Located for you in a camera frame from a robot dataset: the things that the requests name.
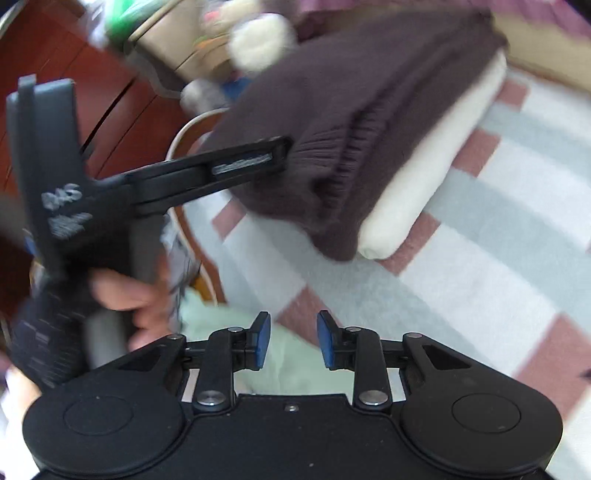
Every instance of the brown knit sweater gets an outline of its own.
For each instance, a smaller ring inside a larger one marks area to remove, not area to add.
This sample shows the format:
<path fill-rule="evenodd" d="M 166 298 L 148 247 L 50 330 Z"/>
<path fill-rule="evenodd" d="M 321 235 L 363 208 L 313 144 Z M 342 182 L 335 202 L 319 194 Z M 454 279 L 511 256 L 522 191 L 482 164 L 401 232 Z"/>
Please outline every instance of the brown knit sweater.
<path fill-rule="evenodd" d="M 292 137 L 285 172 L 233 193 L 350 260 L 393 175 L 504 44 L 477 12 L 387 15 L 310 41 L 247 88 L 203 149 Z"/>

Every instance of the white cable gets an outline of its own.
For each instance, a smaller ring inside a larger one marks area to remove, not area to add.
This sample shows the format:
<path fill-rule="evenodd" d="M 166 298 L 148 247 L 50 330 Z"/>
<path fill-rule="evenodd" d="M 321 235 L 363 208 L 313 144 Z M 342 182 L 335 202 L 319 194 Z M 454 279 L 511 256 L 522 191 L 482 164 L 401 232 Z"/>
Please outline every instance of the white cable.
<path fill-rule="evenodd" d="M 183 139 L 183 137 L 185 136 L 185 134 L 187 133 L 187 131 L 193 126 L 198 124 L 199 122 L 201 122 L 202 120 L 212 116 L 212 115 L 216 115 L 218 113 L 224 113 L 226 110 L 228 110 L 227 108 L 219 108 L 217 110 L 212 110 L 211 112 L 206 112 L 203 113 L 199 116 L 196 116 L 195 118 L 189 120 L 184 127 L 182 127 L 182 129 L 177 133 L 177 135 L 174 137 L 172 143 L 170 144 L 170 147 L 168 148 L 168 151 L 166 152 L 166 157 L 164 159 L 164 161 L 170 161 L 173 159 L 173 155 L 174 152 L 176 151 L 178 144 L 181 142 L 181 140 Z M 193 251 L 193 248 L 191 247 L 191 244 L 189 243 L 189 240 L 187 239 L 187 237 L 184 234 L 183 229 L 181 228 L 180 222 L 178 221 L 178 217 L 176 212 L 174 211 L 174 208 L 168 209 L 168 214 L 170 215 L 170 218 L 172 218 L 173 220 L 173 224 L 176 228 L 176 231 L 178 233 L 178 237 L 180 238 L 181 243 L 184 245 L 185 249 L 187 249 L 188 252 L 191 252 L 193 254 L 193 259 L 195 259 L 195 252 Z M 209 273 L 207 272 L 207 270 L 204 268 L 202 268 L 203 264 L 200 265 L 199 267 L 199 272 L 203 274 L 203 279 L 205 281 L 205 284 L 207 285 L 207 287 L 209 288 L 209 291 L 212 294 L 212 301 L 214 306 L 217 307 L 218 303 L 217 303 L 217 295 L 216 295 L 216 290 L 215 288 L 213 288 L 213 282 L 211 277 L 209 276 Z"/>

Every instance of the finger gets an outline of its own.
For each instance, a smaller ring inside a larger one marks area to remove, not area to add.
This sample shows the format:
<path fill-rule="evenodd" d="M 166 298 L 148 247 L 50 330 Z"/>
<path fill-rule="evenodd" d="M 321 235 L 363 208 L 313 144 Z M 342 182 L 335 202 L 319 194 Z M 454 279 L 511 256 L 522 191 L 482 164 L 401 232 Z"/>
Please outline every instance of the finger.
<path fill-rule="evenodd" d="M 155 328 L 162 323 L 168 323 L 170 317 L 170 298 L 168 295 L 158 298 L 134 314 L 134 325 L 137 328 Z"/>
<path fill-rule="evenodd" d="M 171 332 L 167 326 L 163 326 L 158 329 L 139 330 L 129 340 L 129 350 L 133 351 L 137 350 L 138 348 L 142 348 L 143 346 L 152 343 L 153 341 L 158 340 L 169 333 Z"/>
<path fill-rule="evenodd" d="M 113 270 L 93 270 L 90 273 L 93 297 L 109 310 L 135 310 L 154 301 L 156 289 Z"/>

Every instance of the light green cloth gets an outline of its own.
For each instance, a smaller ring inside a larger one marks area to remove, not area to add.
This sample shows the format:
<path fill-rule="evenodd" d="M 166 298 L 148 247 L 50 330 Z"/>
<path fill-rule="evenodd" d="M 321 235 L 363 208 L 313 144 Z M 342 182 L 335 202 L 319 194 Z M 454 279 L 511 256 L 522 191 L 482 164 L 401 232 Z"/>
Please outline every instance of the light green cloth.
<path fill-rule="evenodd" d="M 204 304 L 201 297 L 188 288 L 180 307 L 182 333 L 189 341 L 205 340 L 222 328 L 249 328 L 256 314 L 247 314 L 226 306 Z M 244 384 L 256 394 L 319 395 L 346 393 L 351 398 L 353 372 L 331 372 L 324 367 L 320 349 L 302 340 L 278 324 L 271 326 L 271 341 L 263 369 L 243 370 L 234 375 L 236 383 Z"/>

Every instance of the plaid rug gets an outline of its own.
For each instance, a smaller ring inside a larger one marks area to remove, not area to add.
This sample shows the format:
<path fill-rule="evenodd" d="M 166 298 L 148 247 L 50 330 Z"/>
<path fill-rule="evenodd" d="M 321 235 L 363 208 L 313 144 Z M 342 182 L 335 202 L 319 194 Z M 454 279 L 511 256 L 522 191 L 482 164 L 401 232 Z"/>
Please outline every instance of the plaid rug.
<path fill-rule="evenodd" d="M 316 313 L 422 332 L 540 390 L 565 422 L 550 466 L 591 479 L 591 99 L 511 72 L 402 247 L 338 264 L 228 192 L 186 206 L 229 303 L 316 343 Z M 403 398 L 393 380 L 394 394 Z"/>

